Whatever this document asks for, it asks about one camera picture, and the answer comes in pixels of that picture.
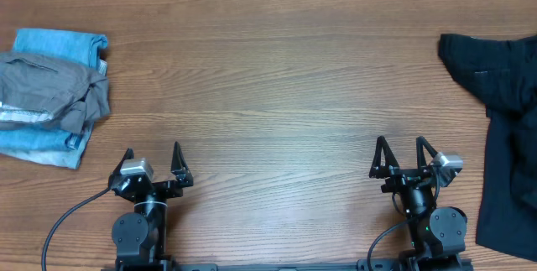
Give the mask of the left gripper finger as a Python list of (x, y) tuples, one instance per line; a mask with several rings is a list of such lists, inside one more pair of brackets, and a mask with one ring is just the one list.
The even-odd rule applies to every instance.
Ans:
[(177, 141), (174, 143), (170, 172), (173, 175), (188, 175), (190, 173), (190, 169), (185, 161), (180, 143)]
[(119, 175), (120, 174), (120, 171), (121, 171), (121, 168), (123, 166), (123, 163), (126, 161), (126, 160), (129, 160), (129, 159), (132, 159), (134, 157), (134, 153), (133, 153), (133, 150), (131, 148), (128, 148), (125, 152), (125, 154), (123, 155), (122, 159), (120, 160), (120, 162), (118, 163), (117, 167), (114, 169), (114, 171), (112, 172), (112, 175)]

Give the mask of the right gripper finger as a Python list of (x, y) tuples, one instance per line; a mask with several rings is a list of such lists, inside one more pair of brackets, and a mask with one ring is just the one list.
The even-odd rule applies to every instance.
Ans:
[(419, 136), (416, 139), (417, 167), (419, 169), (422, 169), (428, 165), (425, 159), (425, 152), (427, 152), (432, 158), (438, 154), (438, 152), (430, 145), (425, 137)]
[(388, 178), (399, 170), (399, 163), (384, 136), (377, 138), (370, 178)]

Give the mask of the black shorts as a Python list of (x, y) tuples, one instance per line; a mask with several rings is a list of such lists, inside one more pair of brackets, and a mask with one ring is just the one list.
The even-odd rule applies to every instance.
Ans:
[(438, 55), (452, 79), (489, 108), (518, 116), (536, 108), (536, 38), (442, 34)]

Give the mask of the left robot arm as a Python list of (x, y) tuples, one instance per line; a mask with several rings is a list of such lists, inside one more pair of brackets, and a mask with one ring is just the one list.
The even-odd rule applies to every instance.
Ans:
[(177, 262), (166, 253), (167, 200), (180, 198), (194, 184), (179, 143), (174, 144), (172, 180), (154, 182), (154, 170), (145, 158), (136, 159), (128, 149), (111, 173), (108, 187), (116, 196), (133, 203), (133, 211), (112, 225), (116, 245), (116, 270), (176, 270)]

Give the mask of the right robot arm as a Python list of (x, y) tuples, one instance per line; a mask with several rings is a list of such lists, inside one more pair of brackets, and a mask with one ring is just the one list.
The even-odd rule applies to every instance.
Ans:
[[(442, 187), (447, 187), (462, 171), (463, 160), (457, 154), (435, 150), (422, 136), (416, 139), (416, 167), (400, 167), (385, 137), (377, 138), (369, 176), (381, 179), (381, 191), (400, 198), (392, 199), (404, 220), (382, 232), (368, 249), (366, 270), (472, 270), (472, 262), (463, 260), (466, 249), (467, 216), (456, 207), (439, 207)], [(411, 249), (395, 259), (373, 260), (373, 250), (388, 234), (406, 227)]]

